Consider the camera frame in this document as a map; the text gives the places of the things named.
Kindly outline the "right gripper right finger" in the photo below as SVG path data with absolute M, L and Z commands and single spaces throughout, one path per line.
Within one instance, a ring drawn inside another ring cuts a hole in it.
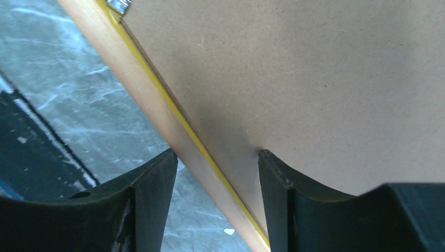
M 444 251 L 444 184 L 385 183 L 353 196 L 259 152 L 272 251 Z

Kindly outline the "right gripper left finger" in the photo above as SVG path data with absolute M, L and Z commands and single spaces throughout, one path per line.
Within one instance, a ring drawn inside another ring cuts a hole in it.
M 145 164 L 67 199 L 1 198 L 1 251 L 160 251 L 178 159 Z

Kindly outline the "brown backing board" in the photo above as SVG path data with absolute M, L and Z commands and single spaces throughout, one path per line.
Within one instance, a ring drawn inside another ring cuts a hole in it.
M 123 23 L 261 227 L 261 149 L 354 195 L 444 181 L 444 1 L 133 1 Z

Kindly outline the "yellow wooden picture frame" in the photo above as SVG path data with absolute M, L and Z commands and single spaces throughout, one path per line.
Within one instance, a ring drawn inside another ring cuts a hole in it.
M 121 23 L 122 15 L 107 1 L 60 5 L 247 245 L 253 251 L 269 251 L 264 231 L 139 51 Z

